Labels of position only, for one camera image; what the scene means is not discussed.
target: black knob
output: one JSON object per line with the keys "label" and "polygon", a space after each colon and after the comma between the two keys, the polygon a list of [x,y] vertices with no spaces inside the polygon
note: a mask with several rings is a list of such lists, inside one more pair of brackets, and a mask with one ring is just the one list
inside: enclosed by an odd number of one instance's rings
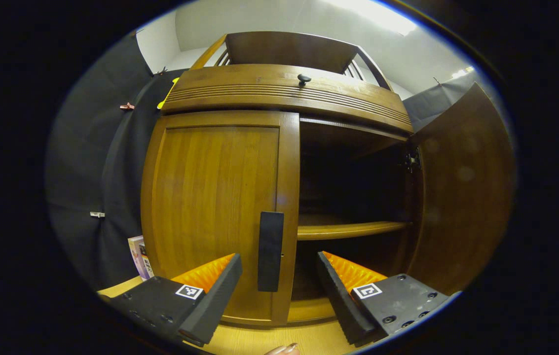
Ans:
{"label": "black knob", "polygon": [[297,79],[299,79],[299,86],[301,87],[306,85],[308,81],[312,80],[309,76],[305,76],[304,74],[297,75]]}

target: door handle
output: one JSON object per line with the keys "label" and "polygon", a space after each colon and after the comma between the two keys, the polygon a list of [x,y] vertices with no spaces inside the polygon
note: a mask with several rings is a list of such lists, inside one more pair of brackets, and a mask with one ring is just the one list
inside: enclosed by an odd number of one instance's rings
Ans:
{"label": "door handle", "polygon": [[260,249],[257,255],[257,290],[277,292],[281,266],[281,244],[284,236],[284,213],[260,214]]}

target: cabinet door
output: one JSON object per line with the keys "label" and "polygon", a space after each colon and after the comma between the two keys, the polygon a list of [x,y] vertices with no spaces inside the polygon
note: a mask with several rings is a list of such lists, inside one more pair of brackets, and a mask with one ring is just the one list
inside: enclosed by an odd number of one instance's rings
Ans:
{"label": "cabinet door", "polygon": [[424,198],[408,273],[451,294],[482,271],[503,238],[516,184],[512,142],[476,83],[410,141],[420,151]]}
{"label": "cabinet door", "polygon": [[[155,275],[172,278],[239,252],[243,273],[223,320],[288,319],[299,207],[299,115],[254,110],[162,117],[142,182],[142,226]],[[258,292],[262,211],[284,213],[277,292]]]}

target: screw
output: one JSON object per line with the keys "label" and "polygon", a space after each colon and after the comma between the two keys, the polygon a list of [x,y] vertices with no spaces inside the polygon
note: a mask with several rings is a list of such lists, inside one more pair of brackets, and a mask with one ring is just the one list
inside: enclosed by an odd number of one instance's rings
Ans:
{"label": "screw", "polygon": [[173,323],[173,321],[174,321],[174,320],[172,319],[172,317],[166,316],[166,315],[161,315],[161,319],[162,319],[163,321],[166,321],[167,323]]}

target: box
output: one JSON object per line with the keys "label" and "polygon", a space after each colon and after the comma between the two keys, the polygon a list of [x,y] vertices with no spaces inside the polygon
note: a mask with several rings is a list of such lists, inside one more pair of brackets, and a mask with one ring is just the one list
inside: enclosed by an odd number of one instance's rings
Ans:
{"label": "box", "polygon": [[144,265],[146,266],[148,276],[153,277],[154,272],[152,272],[152,267],[150,266],[150,260],[148,260],[148,254],[146,253],[146,245],[144,242],[139,243],[139,249],[141,250],[141,257],[144,259]]}
{"label": "box", "polygon": [[144,258],[141,254],[141,247],[139,247],[140,243],[143,243],[144,236],[137,236],[128,238],[128,245],[130,246],[130,253],[132,254],[132,260],[135,261],[135,267],[137,267],[137,271],[139,272],[139,276],[143,281],[146,281],[150,278],[148,274],[148,270],[146,269],[146,265],[144,264]]}

